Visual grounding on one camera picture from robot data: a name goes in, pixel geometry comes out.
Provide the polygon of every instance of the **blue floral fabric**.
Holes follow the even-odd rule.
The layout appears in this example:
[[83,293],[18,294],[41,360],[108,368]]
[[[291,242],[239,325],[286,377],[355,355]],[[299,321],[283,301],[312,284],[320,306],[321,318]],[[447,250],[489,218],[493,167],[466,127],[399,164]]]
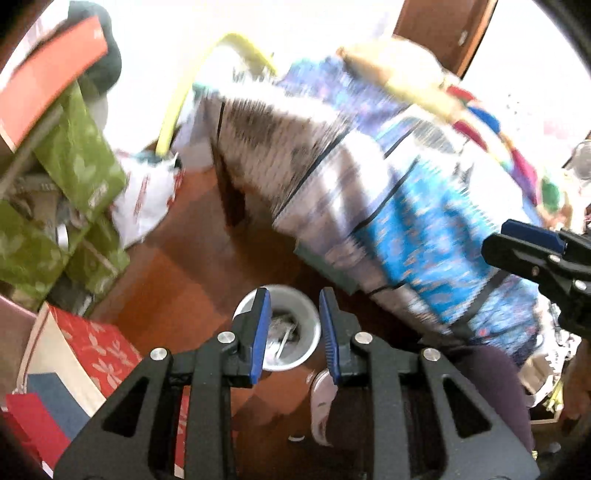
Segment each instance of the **blue floral fabric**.
[[338,57],[294,63],[277,85],[288,95],[314,97],[332,106],[347,117],[353,128],[375,139],[384,151],[400,137],[397,131],[384,129],[384,125],[409,107],[347,71]]
[[[354,235],[392,285],[406,283],[445,324],[456,322],[497,272],[482,258],[495,230],[427,160],[413,166]],[[537,333],[537,285],[509,275],[470,319],[472,343],[516,353]]]

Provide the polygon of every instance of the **human hand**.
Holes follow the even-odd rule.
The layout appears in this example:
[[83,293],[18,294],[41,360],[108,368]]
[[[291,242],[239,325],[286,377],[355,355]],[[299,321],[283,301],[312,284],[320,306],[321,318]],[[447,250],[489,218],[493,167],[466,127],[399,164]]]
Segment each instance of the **human hand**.
[[577,420],[591,411],[591,348],[587,340],[579,345],[563,383],[564,409],[561,418]]

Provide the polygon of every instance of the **person's leg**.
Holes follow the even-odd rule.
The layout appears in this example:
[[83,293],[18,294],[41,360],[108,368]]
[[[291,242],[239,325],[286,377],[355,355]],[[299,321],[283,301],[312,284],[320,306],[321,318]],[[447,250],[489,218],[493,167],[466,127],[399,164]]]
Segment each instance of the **person's leg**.
[[478,393],[495,409],[516,437],[529,450],[534,449],[530,414],[517,366],[502,350],[493,346],[470,346],[447,352],[447,357]]
[[[456,348],[446,352],[446,356],[475,385],[525,447],[533,450],[525,392],[517,376],[517,366],[511,358],[491,346]],[[430,400],[423,391],[405,389],[404,397],[405,408],[411,418],[416,418],[413,412],[419,412],[423,426],[435,424]],[[337,392],[322,428],[331,445],[355,450],[371,438],[369,402],[369,394],[361,389],[341,389]],[[415,439],[425,433],[421,426],[418,431],[415,428],[411,430],[410,436]]]

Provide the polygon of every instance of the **white wall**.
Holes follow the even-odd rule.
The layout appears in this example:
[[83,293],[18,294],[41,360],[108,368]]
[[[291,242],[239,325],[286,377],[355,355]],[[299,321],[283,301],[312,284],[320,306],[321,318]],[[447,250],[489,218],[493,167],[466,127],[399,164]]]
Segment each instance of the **white wall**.
[[532,0],[498,0],[464,78],[526,156],[561,166],[591,130],[591,77]]
[[138,151],[158,137],[170,96],[199,53],[228,31],[275,53],[280,66],[341,44],[391,34],[403,0],[95,0],[111,15],[122,55],[108,93],[105,136]]

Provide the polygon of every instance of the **yellow strap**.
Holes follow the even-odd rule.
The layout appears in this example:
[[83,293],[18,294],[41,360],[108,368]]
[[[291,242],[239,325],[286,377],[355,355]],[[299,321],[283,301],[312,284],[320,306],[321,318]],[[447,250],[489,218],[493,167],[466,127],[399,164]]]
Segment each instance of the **yellow strap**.
[[239,33],[225,34],[220,40],[215,42],[199,58],[197,58],[178,83],[178,86],[173,93],[173,97],[168,103],[166,114],[164,115],[164,122],[162,123],[160,136],[158,137],[158,143],[156,145],[156,155],[163,157],[168,153],[173,139],[174,128],[177,125],[178,116],[183,108],[187,94],[193,87],[195,77],[197,76],[201,65],[203,65],[203,62],[211,55],[213,49],[222,44],[229,44],[232,46],[247,63],[266,67],[272,75],[277,74],[277,68],[271,58],[257,49],[250,40]]

